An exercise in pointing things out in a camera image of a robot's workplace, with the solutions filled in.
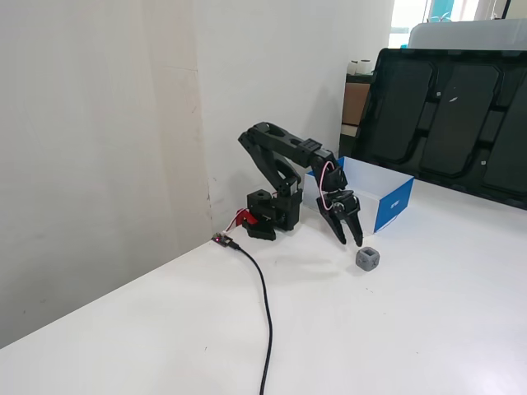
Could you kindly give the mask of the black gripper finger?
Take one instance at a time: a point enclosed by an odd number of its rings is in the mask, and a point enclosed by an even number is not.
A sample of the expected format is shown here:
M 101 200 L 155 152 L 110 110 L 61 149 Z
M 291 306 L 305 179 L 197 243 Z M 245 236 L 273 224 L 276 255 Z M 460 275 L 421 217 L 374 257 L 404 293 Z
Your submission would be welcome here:
M 362 246 L 362 228 L 358 217 L 360 205 L 358 202 L 347 202 L 344 204 L 342 220 L 349 227 L 357 247 Z
M 341 244 L 346 244 L 346 237 L 343 232 L 341 220 L 343 218 L 343 209 L 341 205 L 336 205 L 326 210 L 324 206 L 319 206 L 321 216 L 326 220 L 330 229 L 333 231 Z

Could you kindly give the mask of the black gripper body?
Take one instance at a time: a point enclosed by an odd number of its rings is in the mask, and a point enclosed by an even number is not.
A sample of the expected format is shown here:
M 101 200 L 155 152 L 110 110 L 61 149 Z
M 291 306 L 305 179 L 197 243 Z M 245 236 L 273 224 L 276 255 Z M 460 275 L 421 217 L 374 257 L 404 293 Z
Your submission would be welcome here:
M 316 199 L 318 207 L 324 206 L 328 210 L 333 206 L 341 205 L 343 209 L 347 202 L 358 202 L 354 192 L 346 187 L 347 179 L 343 167 L 325 164 L 319 174 L 319 196 Z

